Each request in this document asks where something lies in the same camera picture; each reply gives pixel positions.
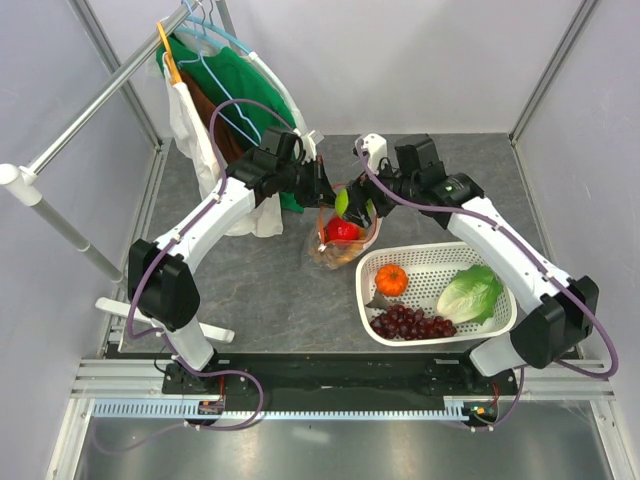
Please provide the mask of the green apple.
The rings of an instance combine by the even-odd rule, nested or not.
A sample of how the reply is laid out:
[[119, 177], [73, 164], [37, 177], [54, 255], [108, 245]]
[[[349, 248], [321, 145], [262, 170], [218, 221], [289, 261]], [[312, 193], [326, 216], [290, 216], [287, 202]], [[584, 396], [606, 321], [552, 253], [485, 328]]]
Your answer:
[[344, 187], [336, 196], [335, 212], [342, 219], [351, 223], [368, 225], [373, 210], [370, 199], [358, 187]]

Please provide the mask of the red apple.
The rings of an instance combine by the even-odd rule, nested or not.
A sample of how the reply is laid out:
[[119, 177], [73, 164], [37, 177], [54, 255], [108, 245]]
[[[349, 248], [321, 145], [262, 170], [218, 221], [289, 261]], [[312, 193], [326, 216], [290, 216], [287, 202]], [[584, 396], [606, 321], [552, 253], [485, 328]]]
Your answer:
[[340, 217], [333, 217], [326, 226], [330, 241], [355, 241], [360, 239], [360, 227]]

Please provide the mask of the clear zip top bag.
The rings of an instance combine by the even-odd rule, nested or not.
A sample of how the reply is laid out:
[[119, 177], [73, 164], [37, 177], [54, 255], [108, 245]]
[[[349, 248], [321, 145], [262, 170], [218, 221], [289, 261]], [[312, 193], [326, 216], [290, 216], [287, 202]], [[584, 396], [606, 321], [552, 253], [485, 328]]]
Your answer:
[[319, 207], [308, 240], [311, 260], [330, 270], [356, 260], [375, 242], [382, 225], [373, 210], [369, 216], [372, 224], [363, 228], [342, 219], [333, 207]]

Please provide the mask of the small orange pumpkin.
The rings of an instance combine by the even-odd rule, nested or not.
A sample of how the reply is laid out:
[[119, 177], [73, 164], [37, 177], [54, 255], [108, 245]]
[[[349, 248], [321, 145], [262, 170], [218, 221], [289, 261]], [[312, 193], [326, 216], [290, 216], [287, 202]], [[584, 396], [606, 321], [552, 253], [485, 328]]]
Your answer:
[[400, 266], [387, 264], [377, 271], [375, 284], [377, 290], [383, 295], [398, 297], [408, 288], [409, 278]]

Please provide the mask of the purple grape bunch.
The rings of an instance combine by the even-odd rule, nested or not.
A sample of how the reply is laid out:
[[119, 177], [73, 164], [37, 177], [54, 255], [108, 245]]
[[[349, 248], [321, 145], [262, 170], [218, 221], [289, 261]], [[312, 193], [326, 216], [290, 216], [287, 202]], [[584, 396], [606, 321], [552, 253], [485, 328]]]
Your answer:
[[380, 338], [392, 341], [434, 340], [457, 335], [451, 320], [428, 316], [421, 308], [413, 310], [401, 304], [391, 305], [374, 316], [369, 326]]

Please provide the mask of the yellow ginger root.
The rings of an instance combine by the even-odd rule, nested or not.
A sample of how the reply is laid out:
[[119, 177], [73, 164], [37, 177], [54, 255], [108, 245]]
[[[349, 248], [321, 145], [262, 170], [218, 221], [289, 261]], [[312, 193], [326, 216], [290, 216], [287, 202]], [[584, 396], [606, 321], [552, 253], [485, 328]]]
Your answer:
[[359, 242], [329, 242], [319, 246], [319, 261], [328, 268], [337, 269], [355, 260], [362, 251]]

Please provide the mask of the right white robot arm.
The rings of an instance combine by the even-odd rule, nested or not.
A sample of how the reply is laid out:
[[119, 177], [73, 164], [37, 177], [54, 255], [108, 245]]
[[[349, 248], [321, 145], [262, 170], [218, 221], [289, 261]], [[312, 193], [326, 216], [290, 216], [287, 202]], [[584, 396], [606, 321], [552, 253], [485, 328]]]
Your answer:
[[593, 280], [574, 279], [555, 266], [508, 224], [475, 181], [447, 173], [429, 135], [399, 140], [395, 165], [385, 147], [377, 134], [356, 140], [364, 172], [348, 183], [341, 215], [367, 226], [372, 214], [385, 217], [397, 206], [419, 210], [474, 249], [525, 314], [509, 332], [469, 351], [469, 362], [457, 371], [465, 391], [483, 392], [506, 370], [544, 369], [592, 334], [599, 296]]

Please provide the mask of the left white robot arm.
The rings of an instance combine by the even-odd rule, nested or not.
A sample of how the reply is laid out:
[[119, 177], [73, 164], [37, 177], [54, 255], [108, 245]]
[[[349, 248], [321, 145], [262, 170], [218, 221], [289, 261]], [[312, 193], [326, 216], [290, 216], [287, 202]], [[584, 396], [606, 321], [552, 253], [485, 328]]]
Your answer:
[[322, 157], [307, 159], [302, 138], [270, 127], [261, 143], [233, 161], [213, 191], [176, 227], [149, 242], [134, 242], [128, 255], [129, 315], [149, 317], [157, 333], [187, 367], [185, 382], [208, 393], [219, 382], [215, 349], [196, 319], [200, 306], [193, 275], [212, 247], [265, 200], [290, 193], [303, 208], [330, 207], [336, 195]]

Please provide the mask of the white plastic basket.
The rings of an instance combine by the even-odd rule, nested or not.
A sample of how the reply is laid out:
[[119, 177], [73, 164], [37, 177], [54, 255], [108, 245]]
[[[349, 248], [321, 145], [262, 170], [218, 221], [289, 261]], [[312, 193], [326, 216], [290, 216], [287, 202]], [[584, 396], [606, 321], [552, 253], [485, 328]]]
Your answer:
[[[358, 263], [355, 289], [365, 332], [388, 347], [440, 347], [475, 344], [506, 333], [515, 325], [517, 307], [513, 294], [503, 288], [493, 315], [482, 322], [454, 323], [437, 311], [440, 295], [456, 274], [484, 261], [463, 242], [411, 245], [375, 250]], [[377, 290], [375, 277], [388, 265], [403, 270], [405, 291], [390, 297]]]

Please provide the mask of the white shirt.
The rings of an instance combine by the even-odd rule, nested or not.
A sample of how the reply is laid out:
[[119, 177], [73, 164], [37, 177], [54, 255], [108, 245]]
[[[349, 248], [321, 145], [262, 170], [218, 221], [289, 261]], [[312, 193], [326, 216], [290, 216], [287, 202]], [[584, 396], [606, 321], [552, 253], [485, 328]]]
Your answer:
[[[227, 162], [214, 153], [208, 128], [197, 113], [196, 106], [185, 82], [171, 81], [166, 54], [160, 54], [159, 65], [164, 76], [169, 100], [169, 124], [177, 147], [192, 160], [199, 194], [204, 200], [216, 189], [221, 179], [221, 167]], [[238, 220], [226, 236], [253, 234], [258, 238], [269, 238], [283, 233], [280, 199], [277, 195], [267, 198], [259, 207]]]

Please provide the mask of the green lettuce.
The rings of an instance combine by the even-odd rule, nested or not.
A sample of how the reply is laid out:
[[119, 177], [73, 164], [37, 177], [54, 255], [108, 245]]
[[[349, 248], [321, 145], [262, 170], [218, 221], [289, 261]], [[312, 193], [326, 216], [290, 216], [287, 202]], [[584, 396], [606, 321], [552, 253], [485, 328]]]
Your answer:
[[435, 311], [454, 324], [482, 325], [493, 316], [503, 285], [484, 265], [473, 265], [457, 272], [436, 302]]

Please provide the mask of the green shirt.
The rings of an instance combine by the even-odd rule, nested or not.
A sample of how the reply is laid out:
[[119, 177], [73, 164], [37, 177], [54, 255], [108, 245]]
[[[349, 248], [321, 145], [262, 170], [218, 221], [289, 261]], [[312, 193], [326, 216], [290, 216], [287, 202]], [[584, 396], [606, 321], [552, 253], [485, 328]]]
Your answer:
[[291, 110], [277, 90], [249, 62], [225, 47], [213, 56], [199, 55], [175, 35], [169, 37], [173, 58], [182, 75], [188, 74], [204, 95], [217, 105], [230, 98], [254, 100], [272, 113], [249, 104], [228, 106], [220, 117], [232, 122], [231, 132], [243, 148], [259, 143], [271, 126], [296, 127]]

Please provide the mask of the orange hanger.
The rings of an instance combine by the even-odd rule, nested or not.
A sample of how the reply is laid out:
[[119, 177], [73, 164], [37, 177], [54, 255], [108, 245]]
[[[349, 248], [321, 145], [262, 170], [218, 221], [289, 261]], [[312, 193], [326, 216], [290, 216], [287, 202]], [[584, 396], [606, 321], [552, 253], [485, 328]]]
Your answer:
[[158, 30], [158, 34], [160, 37], [160, 40], [162, 42], [162, 45], [165, 48], [165, 64], [169, 70], [169, 81], [171, 85], [175, 85], [177, 83], [181, 83], [182, 82], [182, 78], [179, 72], [179, 69], [175, 63], [175, 60], [173, 58], [173, 54], [172, 54], [172, 50], [171, 50], [171, 46], [168, 40], [168, 36], [165, 32], [165, 29], [162, 25], [161, 22], [157, 22], [156, 23], [156, 27]]

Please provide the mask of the metal clothes rack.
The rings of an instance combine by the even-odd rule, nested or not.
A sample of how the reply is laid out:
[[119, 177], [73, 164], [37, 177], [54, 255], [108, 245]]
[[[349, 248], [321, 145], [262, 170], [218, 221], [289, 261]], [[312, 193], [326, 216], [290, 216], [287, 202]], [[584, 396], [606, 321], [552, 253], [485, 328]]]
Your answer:
[[[106, 82], [109, 71], [65, 1], [1, 5], [1, 159], [41, 154]], [[119, 261], [151, 147], [113, 96], [36, 180], [44, 198]], [[33, 210], [1, 195], [1, 349], [6, 355], [94, 342], [96, 298], [113, 284]]]

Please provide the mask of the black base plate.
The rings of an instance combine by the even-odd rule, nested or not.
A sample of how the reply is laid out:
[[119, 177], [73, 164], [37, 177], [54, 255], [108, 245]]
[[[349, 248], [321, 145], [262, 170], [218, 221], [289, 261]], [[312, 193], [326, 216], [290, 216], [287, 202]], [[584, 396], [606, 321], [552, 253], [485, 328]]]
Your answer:
[[262, 407], [442, 406], [447, 397], [493, 399], [516, 394], [515, 374], [485, 378], [456, 353], [226, 353], [207, 377], [170, 363], [165, 394], [221, 394], [226, 403]]

